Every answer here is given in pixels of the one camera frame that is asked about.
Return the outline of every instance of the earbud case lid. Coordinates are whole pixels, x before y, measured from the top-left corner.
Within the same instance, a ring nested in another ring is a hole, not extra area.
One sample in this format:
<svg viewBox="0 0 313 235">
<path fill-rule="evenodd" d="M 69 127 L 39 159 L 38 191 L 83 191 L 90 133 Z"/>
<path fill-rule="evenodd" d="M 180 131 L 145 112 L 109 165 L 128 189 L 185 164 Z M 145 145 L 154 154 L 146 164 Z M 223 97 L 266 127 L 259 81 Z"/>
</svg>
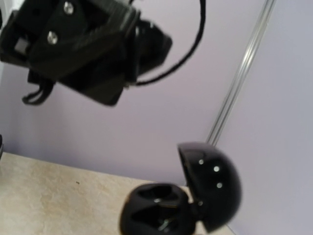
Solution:
<svg viewBox="0 0 313 235">
<path fill-rule="evenodd" d="M 197 220 L 212 232 L 239 208 L 242 190 L 237 171 L 226 155 L 209 144 L 183 143 L 178 150 Z"/>
</svg>

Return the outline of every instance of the black plastic part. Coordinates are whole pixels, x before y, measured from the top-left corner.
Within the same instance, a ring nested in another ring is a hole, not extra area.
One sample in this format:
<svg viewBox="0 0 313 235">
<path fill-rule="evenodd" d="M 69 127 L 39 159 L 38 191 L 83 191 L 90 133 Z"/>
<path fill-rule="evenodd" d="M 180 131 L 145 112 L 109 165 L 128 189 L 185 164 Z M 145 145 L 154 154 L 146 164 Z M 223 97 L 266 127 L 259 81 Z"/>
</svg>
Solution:
<svg viewBox="0 0 313 235">
<path fill-rule="evenodd" d="M 179 145 L 188 187 L 198 207 L 198 220 L 206 230 L 225 225 L 241 202 L 241 184 L 237 171 L 223 153 L 206 143 Z"/>
<path fill-rule="evenodd" d="M 179 155 L 193 203 L 173 184 L 140 186 L 122 211 L 123 235 L 191 235 L 197 221 L 210 233 L 234 216 L 241 185 L 230 160 L 206 143 L 180 144 Z"/>
<path fill-rule="evenodd" d="M 120 219 L 123 235 L 191 235 L 196 221 L 187 194 L 172 184 L 148 184 L 129 195 Z"/>
<path fill-rule="evenodd" d="M 24 104 L 40 105 L 50 96 L 55 82 L 46 79 L 36 72 L 30 70 L 28 73 L 28 82 L 39 85 L 39 89 L 22 98 Z"/>
<path fill-rule="evenodd" d="M 71 0 L 70 16 L 64 3 L 25 0 L 1 32 L 1 61 L 29 68 L 41 81 L 60 82 L 112 106 L 125 86 L 161 65 L 172 46 L 170 37 L 119 0 Z M 53 45 L 47 40 L 51 31 L 58 37 Z M 22 50 L 17 49 L 20 42 Z M 29 100 L 39 93 L 23 101 L 38 105 L 48 92 L 35 102 Z"/>
</svg>

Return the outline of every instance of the screw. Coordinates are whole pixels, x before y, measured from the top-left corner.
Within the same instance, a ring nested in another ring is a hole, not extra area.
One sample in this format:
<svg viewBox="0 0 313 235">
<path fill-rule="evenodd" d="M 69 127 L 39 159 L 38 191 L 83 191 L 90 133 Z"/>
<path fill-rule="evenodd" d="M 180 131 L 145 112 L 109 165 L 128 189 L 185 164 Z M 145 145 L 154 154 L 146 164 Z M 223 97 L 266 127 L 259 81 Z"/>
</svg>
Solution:
<svg viewBox="0 0 313 235">
<path fill-rule="evenodd" d="M 214 171 L 215 171 L 215 172 L 219 172 L 219 171 L 220 171 L 220 167 L 219 167 L 219 166 L 215 166 L 215 167 L 214 167 Z"/>
<path fill-rule="evenodd" d="M 72 3 L 66 1 L 64 3 L 63 10 L 64 10 L 65 14 L 70 16 L 70 15 L 72 15 L 74 13 L 74 6 L 73 6 Z"/>
<path fill-rule="evenodd" d="M 57 44 L 57 42 L 58 42 L 58 35 L 55 32 L 50 31 L 48 33 L 48 36 L 47 36 L 47 41 L 51 45 Z"/>
</svg>

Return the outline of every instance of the metal rod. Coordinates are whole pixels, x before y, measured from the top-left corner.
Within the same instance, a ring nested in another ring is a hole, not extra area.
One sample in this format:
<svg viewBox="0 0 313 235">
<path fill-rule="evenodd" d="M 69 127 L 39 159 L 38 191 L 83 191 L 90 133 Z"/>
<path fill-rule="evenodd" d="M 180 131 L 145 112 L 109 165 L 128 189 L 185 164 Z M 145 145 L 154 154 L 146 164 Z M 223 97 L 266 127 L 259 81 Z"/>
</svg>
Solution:
<svg viewBox="0 0 313 235">
<path fill-rule="evenodd" d="M 262 37 L 265 33 L 275 3 L 276 0 L 265 1 L 261 14 L 254 27 L 253 33 L 246 48 L 243 60 L 237 69 L 237 72 L 226 95 L 226 98 L 222 104 L 222 107 L 217 115 L 217 118 L 214 122 L 211 132 L 207 138 L 206 142 L 211 145 L 216 145 L 221 136 L 221 132 L 225 126 L 227 118 L 229 117 L 230 111 L 235 104 L 235 101 L 238 97 L 241 87 L 243 86 L 246 76 L 251 68 L 256 52 L 260 46 Z"/>
</svg>

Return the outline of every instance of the table surface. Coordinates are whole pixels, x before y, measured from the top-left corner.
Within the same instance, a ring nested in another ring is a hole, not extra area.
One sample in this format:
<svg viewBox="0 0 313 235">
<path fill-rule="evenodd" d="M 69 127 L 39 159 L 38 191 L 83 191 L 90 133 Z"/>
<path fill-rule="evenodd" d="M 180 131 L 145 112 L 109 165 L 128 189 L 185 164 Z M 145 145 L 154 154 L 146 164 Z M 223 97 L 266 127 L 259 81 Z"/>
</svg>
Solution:
<svg viewBox="0 0 313 235">
<path fill-rule="evenodd" d="M 117 235 L 127 195 L 143 180 L 4 153 L 1 235 Z M 197 234 L 204 234 L 199 224 Z M 214 235 L 233 235 L 228 227 Z"/>
</svg>

